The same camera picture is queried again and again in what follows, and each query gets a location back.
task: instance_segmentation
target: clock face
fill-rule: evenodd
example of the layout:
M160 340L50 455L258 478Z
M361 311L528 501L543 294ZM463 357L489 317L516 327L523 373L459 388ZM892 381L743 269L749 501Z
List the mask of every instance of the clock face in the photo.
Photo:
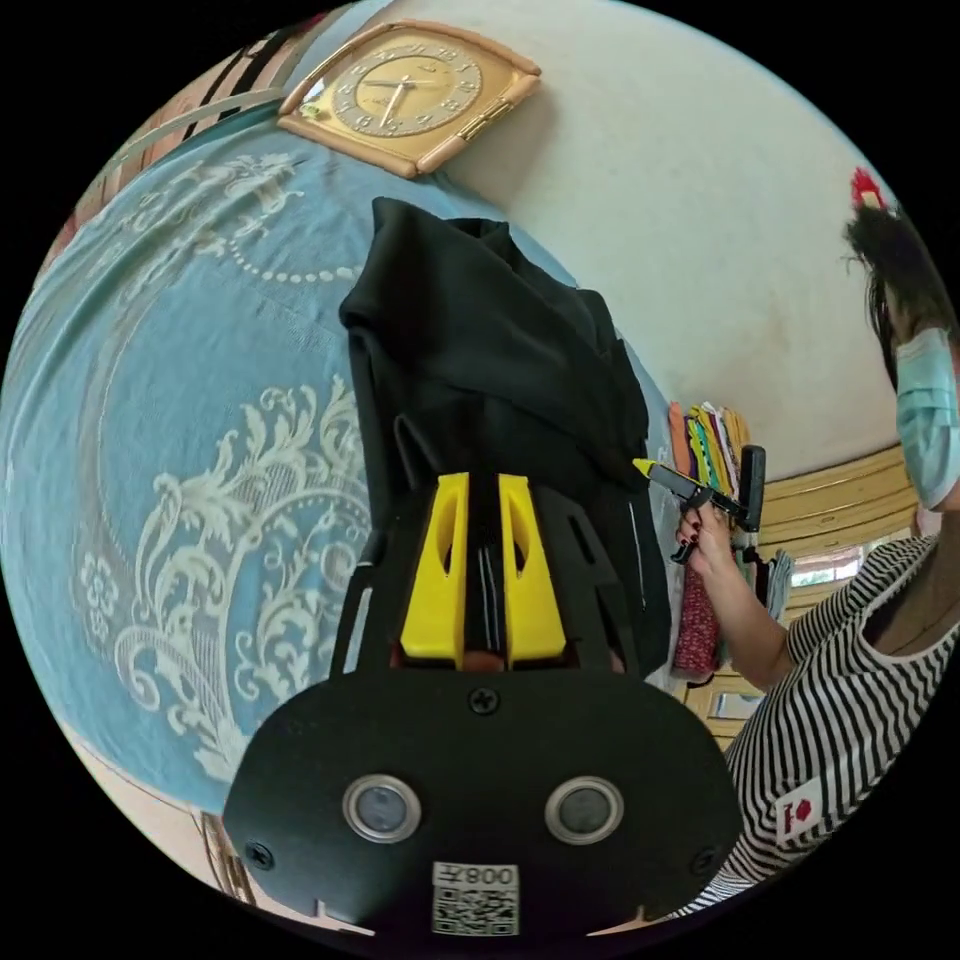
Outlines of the clock face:
M480 68L457 47L385 47L338 78L333 112L356 133L405 137L455 120L477 99L482 84ZM303 108L309 115L309 103Z

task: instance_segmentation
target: window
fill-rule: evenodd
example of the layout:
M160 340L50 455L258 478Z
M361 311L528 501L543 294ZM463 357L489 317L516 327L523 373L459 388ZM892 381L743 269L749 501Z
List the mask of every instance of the window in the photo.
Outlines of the window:
M871 540L863 546L847 547L818 557L803 557L794 565L790 586L814 587L822 583L849 580L860 572L864 561L877 547L893 540L907 540L912 536L910 530L899 530L879 540Z

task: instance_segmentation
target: qr code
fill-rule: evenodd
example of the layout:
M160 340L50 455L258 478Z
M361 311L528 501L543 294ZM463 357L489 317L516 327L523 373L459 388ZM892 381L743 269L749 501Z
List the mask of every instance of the qr code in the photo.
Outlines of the qr code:
M511 937L519 933L517 890L436 887L434 933L461 937Z

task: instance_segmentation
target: metal ring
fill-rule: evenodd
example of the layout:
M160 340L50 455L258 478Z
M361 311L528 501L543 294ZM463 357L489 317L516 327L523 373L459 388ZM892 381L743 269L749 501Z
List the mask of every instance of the metal ring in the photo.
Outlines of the metal ring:
M593 790L601 794L610 806L610 813L606 821L590 833L576 833L570 830L561 818L563 802L578 790ZM547 829L562 843L572 846L587 846L599 843L610 836L623 819L623 796L620 791L607 780L599 777L575 777L561 784L550 794L545 811Z
M406 816L403 823L395 830L376 830L363 822L359 811L360 798L367 790L373 788L398 794L405 804ZM360 777L359 780L354 780L347 787L347 791L343 795L343 815L354 832L363 837L364 840L370 840L373 843L400 843L401 840L406 840L407 837L416 832L417 827L420 826L422 810L417 795L402 780L386 774L375 773Z

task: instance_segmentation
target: dark hair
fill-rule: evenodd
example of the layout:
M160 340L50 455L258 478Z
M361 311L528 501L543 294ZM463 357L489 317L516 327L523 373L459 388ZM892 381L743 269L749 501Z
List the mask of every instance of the dark hair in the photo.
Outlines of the dark hair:
M916 228L902 211L861 206L843 231L853 259L867 271L867 317L883 354L887 376L897 387L897 365L888 289L899 313L915 329L925 320L946 325L951 337L960 327L946 287Z

